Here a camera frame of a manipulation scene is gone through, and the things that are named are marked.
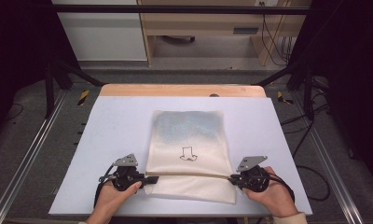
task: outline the human hand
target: human hand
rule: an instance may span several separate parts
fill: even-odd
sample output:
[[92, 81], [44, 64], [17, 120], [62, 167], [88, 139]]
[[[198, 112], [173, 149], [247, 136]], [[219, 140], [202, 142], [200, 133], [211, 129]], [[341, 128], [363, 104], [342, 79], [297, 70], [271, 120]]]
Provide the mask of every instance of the human hand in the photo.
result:
[[114, 188], [112, 181], [107, 181], [100, 191], [96, 206], [86, 221], [88, 224], [108, 223], [119, 207], [142, 185], [139, 181], [128, 187], [125, 191], [118, 191]]
[[[265, 170], [269, 174], [275, 175], [271, 167], [265, 167]], [[242, 191], [249, 199], [262, 203], [274, 217], [291, 217], [298, 214], [289, 191], [279, 182], [271, 180], [268, 188], [263, 192], [253, 192], [246, 188], [243, 188]]]

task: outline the aluminum rail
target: aluminum rail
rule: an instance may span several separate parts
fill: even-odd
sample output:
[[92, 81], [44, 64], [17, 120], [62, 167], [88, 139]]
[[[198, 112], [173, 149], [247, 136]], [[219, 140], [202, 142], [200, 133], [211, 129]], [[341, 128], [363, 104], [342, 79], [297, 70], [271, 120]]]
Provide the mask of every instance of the aluminum rail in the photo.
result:
[[3, 196], [0, 199], [0, 223], [3, 222], [4, 218], [9, 211], [10, 206], [12, 205], [13, 201], [15, 200], [19, 190], [21, 189], [21, 185], [24, 182], [27, 174], [32, 167], [35, 157], [38, 155], [51, 127], [54, 123], [55, 119], [57, 118], [59, 111], [62, 108], [62, 104], [64, 98], [67, 94], [67, 91], [61, 90], [59, 96], [56, 100], [56, 106], [48, 119], [45, 119], [41, 125], [40, 130], [38, 131], [37, 135], [33, 143], [30, 145], [29, 149], [27, 150], [18, 170], [12, 177], [6, 191], [4, 192]]
[[[292, 98], [297, 103], [297, 107], [301, 114], [304, 113], [301, 96], [298, 93], [291, 91]], [[332, 190], [335, 192], [338, 203], [344, 213], [344, 216], [347, 218], [347, 221], [350, 224], [363, 224], [364, 221], [358, 211], [358, 208], [355, 206], [354, 201], [350, 192], [347, 190], [346, 185], [341, 179], [338, 169], [335, 167], [334, 162], [330, 159], [323, 141], [320, 138], [320, 135], [317, 133], [317, 130], [311, 128], [311, 141], [315, 145], [314, 149], [317, 153], [317, 156], [323, 165], [326, 176], [328, 177], [329, 184], [332, 187]]]
[[229, 7], [229, 6], [135, 6], [135, 5], [31, 5], [33, 9], [74, 13], [186, 13], [186, 14], [260, 14], [310, 15], [330, 12], [309, 7]]

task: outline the black curtain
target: black curtain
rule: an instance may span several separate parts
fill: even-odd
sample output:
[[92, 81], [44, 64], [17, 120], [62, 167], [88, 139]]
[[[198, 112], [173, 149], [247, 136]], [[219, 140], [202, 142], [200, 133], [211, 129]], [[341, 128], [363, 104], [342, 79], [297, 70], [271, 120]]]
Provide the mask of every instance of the black curtain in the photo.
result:
[[[80, 69], [59, 17], [32, 4], [50, 0], [0, 0], [0, 127], [15, 93], [45, 78], [50, 62], [64, 61]], [[57, 71], [68, 78], [65, 71]]]
[[[314, 7], [335, 10], [338, 1], [314, 1]], [[326, 77], [327, 101], [349, 147], [373, 174], [373, 0], [344, 0], [335, 14], [308, 16], [290, 63], [300, 56], [312, 73]], [[308, 48], [312, 37], [331, 17]], [[297, 87], [306, 71], [295, 71], [288, 83]]]

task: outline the gray floor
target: gray floor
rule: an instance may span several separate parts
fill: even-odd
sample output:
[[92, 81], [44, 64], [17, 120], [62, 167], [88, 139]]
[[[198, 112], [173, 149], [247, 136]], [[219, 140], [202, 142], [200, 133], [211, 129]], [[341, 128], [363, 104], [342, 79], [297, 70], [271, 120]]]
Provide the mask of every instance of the gray floor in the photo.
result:
[[[257, 65], [256, 55], [246, 51], [251, 47], [248, 39], [197, 37], [195, 43], [183, 40], [159, 40], [155, 60], [151, 67], [141, 64], [128, 64], [127, 69], [118, 70], [111, 65], [103, 70], [103, 65], [87, 64], [86, 72], [102, 81], [111, 83], [216, 83], [251, 84], [270, 76], [281, 66]], [[84, 220], [85, 217], [52, 217], [48, 210], [55, 197], [54, 190], [62, 183], [68, 164], [73, 158], [80, 132], [89, 117], [100, 88], [93, 87], [81, 79], [73, 77], [74, 87], [67, 91], [64, 105], [55, 124], [35, 158], [19, 194], [7, 212], [7, 220], [24, 218], [21, 223], [32, 223], [31, 219]], [[284, 99], [293, 99], [299, 92], [288, 92], [283, 77], [266, 87], [268, 97], [272, 98], [279, 121], [300, 115], [297, 105], [277, 101], [277, 92]], [[90, 90], [84, 105], [76, 105], [83, 90]], [[325, 98], [315, 98], [314, 107], [325, 104]], [[14, 107], [9, 111], [14, 119], [5, 121], [0, 132], [0, 198], [18, 169], [24, 154], [33, 142], [45, 116], [45, 86], [43, 82], [22, 89], [15, 97]], [[291, 151], [295, 150], [306, 124], [303, 120], [283, 126], [285, 137]], [[362, 161], [351, 160], [347, 145], [344, 143], [332, 117], [322, 111], [315, 117], [313, 128], [320, 134], [325, 148], [335, 163], [353, 201], [365, 223], [373, 223], [373, 178]], [[310, 136], [303, 142], [296, 155], [297, 165], [306, 165], [324, 174], [318, 160], [315, 145]], [[305, 190], [311, 197], [325, 196], [325, 183], [315, 174], [299, 169]], [[76, 183], [83, 188], [83, 183]], [[314, 215], [308, 217], [309, 223], [348, 223], [338, 203], [337, 195], [331, 190], [330, 197], [324, 202], [310, 200]]]

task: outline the wooden edge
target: wooden edge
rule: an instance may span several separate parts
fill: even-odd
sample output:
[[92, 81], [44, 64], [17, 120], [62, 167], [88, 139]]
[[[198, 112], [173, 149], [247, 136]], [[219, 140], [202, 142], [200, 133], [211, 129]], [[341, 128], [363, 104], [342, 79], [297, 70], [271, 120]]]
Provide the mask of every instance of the wooden edge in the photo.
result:
[[100, 96], [210, 96], [266, 97], [260, 86], [107, 84]]

